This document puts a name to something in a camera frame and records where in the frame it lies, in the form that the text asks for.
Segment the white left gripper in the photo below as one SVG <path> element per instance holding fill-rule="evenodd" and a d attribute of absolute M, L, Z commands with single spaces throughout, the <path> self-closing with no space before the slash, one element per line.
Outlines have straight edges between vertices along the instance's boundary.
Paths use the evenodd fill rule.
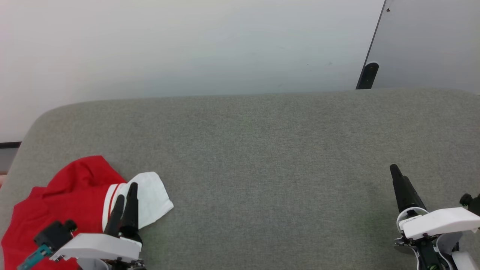
<path fill-rule="evenodd" d="M 70 258 L 116 260 L 129 263 L 139 260 L 143 245 L 139 235 L 138 184 L 133 182 L 125 197 L 119 195 L 104 229 L 104 234 L 78 234 L 57 252 L 50 260 Z"/>

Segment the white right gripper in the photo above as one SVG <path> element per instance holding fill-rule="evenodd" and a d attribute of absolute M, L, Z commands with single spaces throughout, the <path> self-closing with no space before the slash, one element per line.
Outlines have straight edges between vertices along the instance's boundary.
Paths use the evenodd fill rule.
<path fill-rule="evenodd" d="M 451 207 L 415 217 L 406 217 L 410 210 L 426 210 L 425 204 L 407 176 L 403 175 L 396 164 L 390 165 L 390 173 L 399 214 L 397 229 L 407 239 L 418 240 L 425 236 L 436 236 L 468 230 L 476 231 L 480 227 L 480 217 L 464 207 Z"/>

